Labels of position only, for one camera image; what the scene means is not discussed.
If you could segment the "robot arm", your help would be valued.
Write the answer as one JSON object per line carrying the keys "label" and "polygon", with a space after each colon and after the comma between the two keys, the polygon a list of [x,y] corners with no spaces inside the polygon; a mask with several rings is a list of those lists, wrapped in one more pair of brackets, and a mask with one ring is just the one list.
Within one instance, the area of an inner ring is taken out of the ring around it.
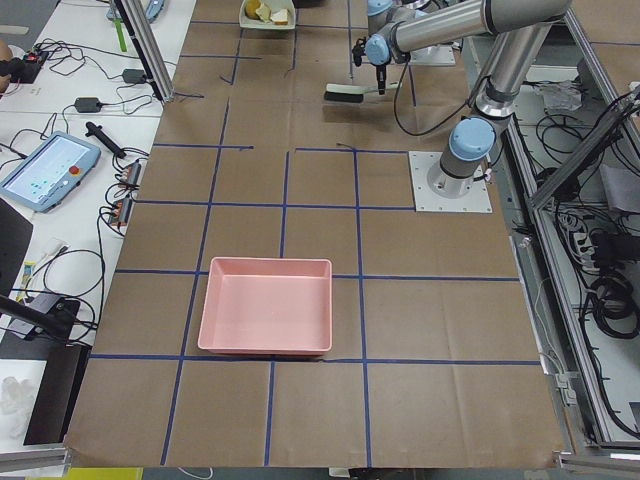
{"label": "robot arm", "polygon": [[420,14],[392,1],[367,4],[368,35],[356,42],[353,60],[376,67],[377,88],[386,89],[386,67],[409,61],[412,52],[469,36],[492,34],[495,41],[467,101],[470,112],[451,131],[438,163],[427,175],[444,198],[465,196],[480,162],[510,123],[514,101],[552,24],[568,1],[482,0],[458,2]]}

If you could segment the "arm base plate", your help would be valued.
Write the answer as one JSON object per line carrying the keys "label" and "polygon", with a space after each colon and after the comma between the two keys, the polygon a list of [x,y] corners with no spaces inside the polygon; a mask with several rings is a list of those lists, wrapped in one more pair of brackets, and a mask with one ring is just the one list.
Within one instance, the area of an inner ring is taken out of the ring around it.
{"label": "arm base plate", "polygon": [[450,67],[456,65],[454,50],[450,45],[434,45],[410,53],[410,65]]}
{"label": "arm base plate", "polygon": [[491,214],[493,208],[482,165],[466,179],[447,175],[441,152],[409,151],[409,170],[418,213]]}

